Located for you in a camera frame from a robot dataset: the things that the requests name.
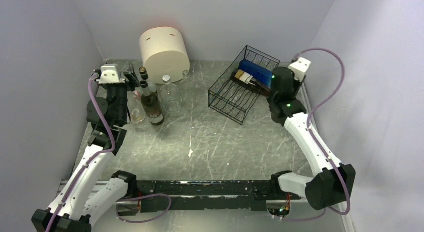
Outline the clear bottle gold black label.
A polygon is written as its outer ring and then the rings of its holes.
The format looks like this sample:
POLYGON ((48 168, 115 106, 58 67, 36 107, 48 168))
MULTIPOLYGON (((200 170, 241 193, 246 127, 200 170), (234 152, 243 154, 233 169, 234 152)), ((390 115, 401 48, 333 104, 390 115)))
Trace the clear bottle gold black label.
POLYGON ((143 81, 147 81, 148 87, 151 92, 154 92, 158 95, 158 89, 155 81, 148 75, 148 71, 144 66, 139 67, 139 73, 143 81))

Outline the clear square glass bottle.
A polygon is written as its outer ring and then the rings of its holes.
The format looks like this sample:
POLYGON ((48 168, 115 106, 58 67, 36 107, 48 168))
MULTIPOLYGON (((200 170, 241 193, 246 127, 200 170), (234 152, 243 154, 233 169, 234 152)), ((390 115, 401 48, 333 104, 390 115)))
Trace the clear square glass bottle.
POLYGON ((131 120, 133 123, 141 123, 146 118, 146 113, 143 109, 141 99, 137 94, 131 94, 129 97, 129 109, 131 120))

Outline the dark wine bottle bottom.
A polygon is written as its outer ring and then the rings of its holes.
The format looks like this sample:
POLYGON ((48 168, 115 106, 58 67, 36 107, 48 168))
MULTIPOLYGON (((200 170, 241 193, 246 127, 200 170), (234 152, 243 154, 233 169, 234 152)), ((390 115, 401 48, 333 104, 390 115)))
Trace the dark wine bottle bottom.
POLYGON ((163 124, 165 117, 157 94, 150 90, 147 81, 140 81, 140 87, 142 90, 140 100, 149 122, 155 126, 163 124))

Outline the blue glass bottle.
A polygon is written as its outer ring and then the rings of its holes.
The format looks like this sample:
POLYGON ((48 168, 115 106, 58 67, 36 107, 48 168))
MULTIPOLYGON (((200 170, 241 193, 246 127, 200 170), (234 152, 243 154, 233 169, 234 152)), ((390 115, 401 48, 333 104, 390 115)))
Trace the blue glass bottle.
POLYGON ((245 72, 248 72, 255 79, 259 80, 260 82, 267 85, 268 87, 271 86, 272 76, 273 76, 271 70, 266 69, 247 59, 241 60, 238 68, 245 72))

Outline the clear round glass bottle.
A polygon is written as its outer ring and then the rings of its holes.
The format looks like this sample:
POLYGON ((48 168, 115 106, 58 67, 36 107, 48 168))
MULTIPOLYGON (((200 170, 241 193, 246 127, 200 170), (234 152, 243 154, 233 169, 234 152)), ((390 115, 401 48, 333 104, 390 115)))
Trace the clear round glass bottle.
POLYGON ((162 108, 169 115, 179 115, 183 110, 183 99, 178 86, 171 82, 170 75, 162 76, 160 88, 162 108))

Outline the dark wine bottle gold cap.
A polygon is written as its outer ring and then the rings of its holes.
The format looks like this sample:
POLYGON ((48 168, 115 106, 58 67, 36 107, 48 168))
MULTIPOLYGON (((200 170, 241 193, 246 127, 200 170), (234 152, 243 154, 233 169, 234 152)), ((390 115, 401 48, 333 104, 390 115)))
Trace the dark wine bottle gold cap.
POLYGON ((232 72, 231 79, 249 91, 268 97, 270 88, 263 82, 257 80, 253 75, 241 69, 232 72))

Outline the slim clear glass bottle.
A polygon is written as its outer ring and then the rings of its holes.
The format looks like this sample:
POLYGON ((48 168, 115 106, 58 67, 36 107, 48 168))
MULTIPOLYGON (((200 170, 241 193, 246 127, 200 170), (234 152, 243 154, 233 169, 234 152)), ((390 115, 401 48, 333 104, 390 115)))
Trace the slim clear glass bottle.
POLYGON ((180 88, 182 92, 183 103, 187 108, 192 109, 195 106, 196 102, 196 92, 195 92, 195 83, 194 76, 189 70, 184 70, 182 72, 182 80, 180 83, 180 88))

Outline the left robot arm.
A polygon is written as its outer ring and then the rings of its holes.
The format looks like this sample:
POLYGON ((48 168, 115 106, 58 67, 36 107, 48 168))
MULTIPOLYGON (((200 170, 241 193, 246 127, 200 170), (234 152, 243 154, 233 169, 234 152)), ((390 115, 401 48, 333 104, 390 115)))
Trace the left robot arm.
POLYGON ((90 101, 86 107, 91 136, 65 187, 47 209, 33 214, 37 231, 91 231, 119 199, 137 196, 137 177, 125 171, 113 174, 98 192, 93 189, 124 142, 124 126, 131 121, 128 92, 139 86, 133 66, 120 71, 116 64, 104 64, 94 70, 88 81, 90 101))

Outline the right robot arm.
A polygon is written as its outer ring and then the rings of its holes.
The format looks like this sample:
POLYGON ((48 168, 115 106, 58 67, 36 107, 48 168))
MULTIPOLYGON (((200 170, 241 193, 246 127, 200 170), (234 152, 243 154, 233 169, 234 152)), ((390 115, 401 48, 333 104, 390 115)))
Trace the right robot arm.
POLYGON ((267 98, 274 122, 281 124, 295 139, 312 169, 313 176, 298 175, 292 171, 274 174, 270 193, 281 199, 288 193, 305 197, 315 210, 346 203, 345 211, 351 208, 351 194, 356 171, 351 164, 344 164, 328 148, 311 123, 303 103, 295 97, 294 72, 287 67, 273 69, 271 89, 267 98))

